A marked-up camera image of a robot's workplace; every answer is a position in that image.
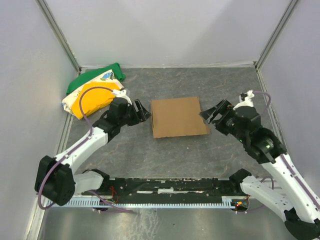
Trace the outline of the brown cardboard box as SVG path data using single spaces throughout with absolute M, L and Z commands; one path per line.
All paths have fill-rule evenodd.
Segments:
M 152 133 L 155 139 L 209 135 L 211 130 L 200 116 L 197 96 L 151 101 Z

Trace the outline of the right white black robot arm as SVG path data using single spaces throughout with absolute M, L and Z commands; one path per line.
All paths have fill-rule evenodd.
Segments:
M 283 195 L 263 185 L 250 172 L 240 169 L 229 177 L 232 188 L 254 197 L 277 214 L 297 240 L 320 237 L 320 198 L 309 187 L 282 142 L 262 126 L 254 105 L 243 101 L 236 106 L 227 100 L 199 114 L 224 135 L 232 135 L 245 152 L 257 161 L 281 187 Z

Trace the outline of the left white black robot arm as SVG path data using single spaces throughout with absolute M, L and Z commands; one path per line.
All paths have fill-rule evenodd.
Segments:
M 34 189 L 38 197 L 63 206 L 75 194 L 109 187 L 110 176 L 98 169 L 77 174 L 78 168 L 99 148 L 117 136 L 123 126 L 134 126 L 151 117 L 140 100 L 130 103 L 115 97 L 109 109 L 96 120 L 89 131 L 67 150 L 54 157 L 44 156 L 38 166 Z

